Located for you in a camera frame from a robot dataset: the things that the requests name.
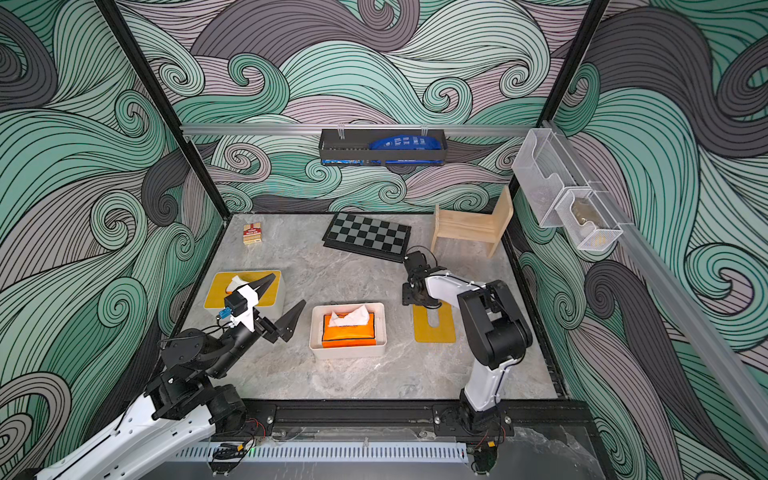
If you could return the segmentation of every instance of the wall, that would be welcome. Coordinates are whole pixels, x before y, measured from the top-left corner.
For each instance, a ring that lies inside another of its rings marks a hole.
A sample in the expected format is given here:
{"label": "wall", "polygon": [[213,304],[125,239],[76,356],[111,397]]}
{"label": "wall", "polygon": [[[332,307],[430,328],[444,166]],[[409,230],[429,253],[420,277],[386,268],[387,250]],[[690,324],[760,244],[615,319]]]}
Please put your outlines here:
{"label": "wall", "polygon": [[91,0],[0,2],[0,477],[142,389],[221,218]]}
{"label": "wall", "polygon": [[[526,124],[588,0],[121,0],[183,123]],[[490,210],[521,138],[450,165],[323,167],[317,137],[197,137],[233,211]]]}
{"label": "wall", "polygon": [[[767,18],[768,2],[735,0],[609,12],[555,123],[768,388]],[[768,478],[768,454],[621,246],[575,252],[522,194],[515,205],[528,285],[619,476]]]}

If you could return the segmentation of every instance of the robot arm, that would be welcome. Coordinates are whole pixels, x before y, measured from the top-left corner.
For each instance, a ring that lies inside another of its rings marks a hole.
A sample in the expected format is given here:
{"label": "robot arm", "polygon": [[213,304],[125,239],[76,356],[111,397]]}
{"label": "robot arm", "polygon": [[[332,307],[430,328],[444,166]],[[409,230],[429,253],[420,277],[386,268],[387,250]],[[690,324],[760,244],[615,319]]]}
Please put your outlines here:
{"label": "robot arm", "polygon": [[227,308],[220,315],[232,318],[221,337],[186,329],[164,340],[160,355],[166,369],[120,417],[62,460],[24,471],[17,480],[141,478],[189,444],[239,431],[245,421],[243,400],[232,385],[213,387],[210,378],[226,376],[259,338],[275,343],[293,336],[304,300],[275,323],[255,308],[274,280],[272,274],[249,283],[224,300]]}
{"label": "robot arm", "polygon": [[501,280],[464,280],[441,266],[430,267],[424,253],[409,253],[404,264],[408,281],[402,286],[403,305],[436,308],[441,302],[459,308],[475,364],[462,401],[468,403],[470,423],[500,400],[499,387],[509,367],[520,363],[533,335],[522,312]]}

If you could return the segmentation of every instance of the checkered board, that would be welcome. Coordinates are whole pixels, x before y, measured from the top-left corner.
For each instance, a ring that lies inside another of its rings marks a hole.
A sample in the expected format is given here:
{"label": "checkered board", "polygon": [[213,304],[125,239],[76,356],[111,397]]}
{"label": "checkered board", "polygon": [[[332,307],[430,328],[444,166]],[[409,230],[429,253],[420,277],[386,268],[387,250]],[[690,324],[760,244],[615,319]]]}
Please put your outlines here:
{"label": "checkered board", "polygon": [[398,223],[336,214],[323,237],[326,247],[402,263],[411,227]]}

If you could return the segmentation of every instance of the wooden chair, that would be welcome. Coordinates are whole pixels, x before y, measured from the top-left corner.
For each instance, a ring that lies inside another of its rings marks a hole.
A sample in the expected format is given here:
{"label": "wooden chair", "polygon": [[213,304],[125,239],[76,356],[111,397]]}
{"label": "wooden chair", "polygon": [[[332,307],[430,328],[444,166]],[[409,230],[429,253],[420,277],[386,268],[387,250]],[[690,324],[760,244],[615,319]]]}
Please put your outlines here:
{"label": "wooden chair", "polygon": [[437,237],[474,240],[488,244],[488,258],[491,258],[498,243],[502,241],[504,230],[514,212],[515,208],[512,206],[512,197],[509,195],[508,188],[502,190],[492,214],[440,210],[440,206],[435,206],[435,235],[432,237],[432,251],[435,251]]}

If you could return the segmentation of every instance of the white plastic tray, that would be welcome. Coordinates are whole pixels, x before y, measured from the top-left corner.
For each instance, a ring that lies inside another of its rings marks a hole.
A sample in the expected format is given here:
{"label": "white plastic tray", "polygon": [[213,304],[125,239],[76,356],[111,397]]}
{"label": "white plastic tray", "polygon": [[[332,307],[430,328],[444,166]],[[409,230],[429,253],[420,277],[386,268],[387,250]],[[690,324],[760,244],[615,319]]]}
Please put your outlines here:
{"label": "white plastic tray", "polygon": [[591,188],[572,188],[566,190],[558,201],[555,210],[563,221],[563,228],[568,232],[574,246],[579,250],[604,252],[611,248],[616,239],[621,236],[621,230],[609,228],[599,210],[599,222],[587,221],[579,223],[571,209],[577,198],[585,198],[594,205]]}
{"label": "white plastic tray", "polygon": [[[323,348],[323,317],[331,312],[351,313],[365,305],[373,312],[373,335],[375,345],[369,346],[337,346],[332,349]],[[310,350],[320,360],[355,359],[364,356],[382,356],[386,350],[386,324],[384,320],[383,303],[346,303],[343,305],[318,305],[312,309],[312,326],[310,327]]]}
{"label": "white plastic tray", "polygon": [[520,146],[512,170],[538,220],[538,226],[561,227],[554,207],[562,194],[576,186],[574,178],[552,147],[554,134],[549,128],[532,128]]}

